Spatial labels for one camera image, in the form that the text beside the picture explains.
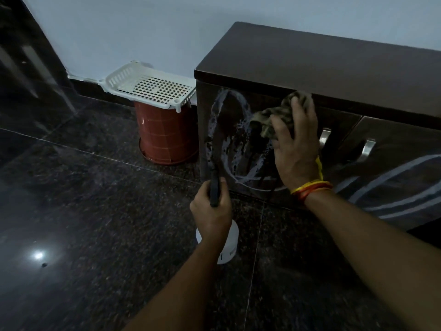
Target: perforated basket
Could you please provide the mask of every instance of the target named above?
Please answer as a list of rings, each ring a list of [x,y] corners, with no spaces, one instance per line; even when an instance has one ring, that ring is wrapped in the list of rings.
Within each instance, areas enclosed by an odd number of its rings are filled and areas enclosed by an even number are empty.
[[[120,67],[99,84],[105,92],[177,112],[196,92],[195,79],[157,71],[139,61]]]

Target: metal cabinet handle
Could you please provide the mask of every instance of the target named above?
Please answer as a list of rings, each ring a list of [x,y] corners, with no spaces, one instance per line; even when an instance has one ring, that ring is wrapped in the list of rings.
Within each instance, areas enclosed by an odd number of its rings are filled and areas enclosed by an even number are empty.
[[[367,157],[370,155],[373,147],[375,146],[377,142],[373,139],[368,139],[366,143],[363,146],[363,150],[361,151],[361,155],[358,157],[356,162],[363,162],[367,159]]]
[[[320,149],[322,149],[323,146],[325,146],[330,134],[331,134],[331,129],[324,127],[319,139]]]

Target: person's left hand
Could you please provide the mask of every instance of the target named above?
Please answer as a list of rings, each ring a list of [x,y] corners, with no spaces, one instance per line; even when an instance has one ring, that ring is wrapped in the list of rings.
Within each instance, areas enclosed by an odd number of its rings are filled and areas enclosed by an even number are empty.
[[[220,199],[219,205],[212,208],[208,198],[210,181],[205,181],[195,199],[190,203],[190,210],[195,217],[196,226],[202,236],[202,240],[214,244],[216,248],[222,249],[230,231],[231,199],[228,192],[227,181],[220,178]]]

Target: cabinet top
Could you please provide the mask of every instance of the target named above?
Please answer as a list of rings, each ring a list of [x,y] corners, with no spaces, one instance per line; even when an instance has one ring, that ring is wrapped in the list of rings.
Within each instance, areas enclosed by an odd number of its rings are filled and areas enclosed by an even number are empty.
[[[441,118],[441,51],[235,22],[195,69],[207,83]]]

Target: white wall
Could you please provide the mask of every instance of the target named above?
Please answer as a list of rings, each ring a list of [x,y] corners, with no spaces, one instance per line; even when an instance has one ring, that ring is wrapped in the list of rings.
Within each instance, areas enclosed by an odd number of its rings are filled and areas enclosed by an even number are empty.
[[[441,50],[441,0],[24,2],[67,71],[91,79],[130,60],[193,77],[235,21]]]

